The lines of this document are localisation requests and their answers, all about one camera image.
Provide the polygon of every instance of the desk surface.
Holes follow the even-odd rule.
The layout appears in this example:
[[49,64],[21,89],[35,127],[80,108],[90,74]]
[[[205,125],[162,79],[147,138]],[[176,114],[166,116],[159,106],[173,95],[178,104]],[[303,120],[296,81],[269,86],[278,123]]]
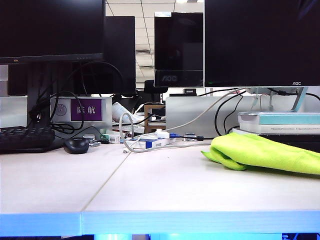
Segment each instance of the desk surface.
[[108,144],[79,155],[62,148],[0,155],[0,224],[6,225],[0,235],[81,234],[81,212],[128,157],[122,149]]
[[320,176],[233,171],[208,149],[2,155],[1,212],[76,214],[82,234],[320,232]]

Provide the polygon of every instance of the black keyboard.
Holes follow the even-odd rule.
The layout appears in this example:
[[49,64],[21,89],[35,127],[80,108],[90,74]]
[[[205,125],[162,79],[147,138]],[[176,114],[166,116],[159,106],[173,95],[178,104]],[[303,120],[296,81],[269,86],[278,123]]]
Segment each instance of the black keyboard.
[[39,149],[50,146],[55,140],[55,131],[50,127],[0,129],[0,153],[7,150]]

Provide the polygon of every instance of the computer mouse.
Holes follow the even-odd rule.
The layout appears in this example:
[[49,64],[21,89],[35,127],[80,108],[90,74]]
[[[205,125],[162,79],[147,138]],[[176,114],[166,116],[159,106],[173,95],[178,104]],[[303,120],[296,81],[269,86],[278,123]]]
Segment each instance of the computer mouse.
[[85,154],[89,149],[89,141],[82,137],[66,139],[63,148],[69,154]]

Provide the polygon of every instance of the yellow-green cloth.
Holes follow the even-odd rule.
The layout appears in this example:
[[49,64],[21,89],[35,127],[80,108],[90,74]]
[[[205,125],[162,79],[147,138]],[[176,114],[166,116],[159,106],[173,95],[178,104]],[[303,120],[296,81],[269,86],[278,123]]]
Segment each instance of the yellow-green cloth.
[[248,165],[320,174],[320,153],[271,141],[255,134],[230,133],[212,140],[208,159],[242,171]]

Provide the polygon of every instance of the computer monitor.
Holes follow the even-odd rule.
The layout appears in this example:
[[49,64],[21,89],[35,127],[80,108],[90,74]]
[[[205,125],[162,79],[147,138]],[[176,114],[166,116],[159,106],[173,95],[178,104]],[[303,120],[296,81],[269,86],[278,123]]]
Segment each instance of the computer monitor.
[[103,56],[105,0],[0,0],[0,64]]
[[[112,67],[101,63],[90,64],[74,75],[75,93],[84,94],[84,87],[88,94],[136,93],[135,17],[105,17],[103,46],[103,61],[115,66],[123,80]],[[78,67],[80,63],[73,64],[73,69]]]
[[205,87],[320,85],[320,2],[206,0]]
[[154,17],[156,87],[203,87],[203,13]]

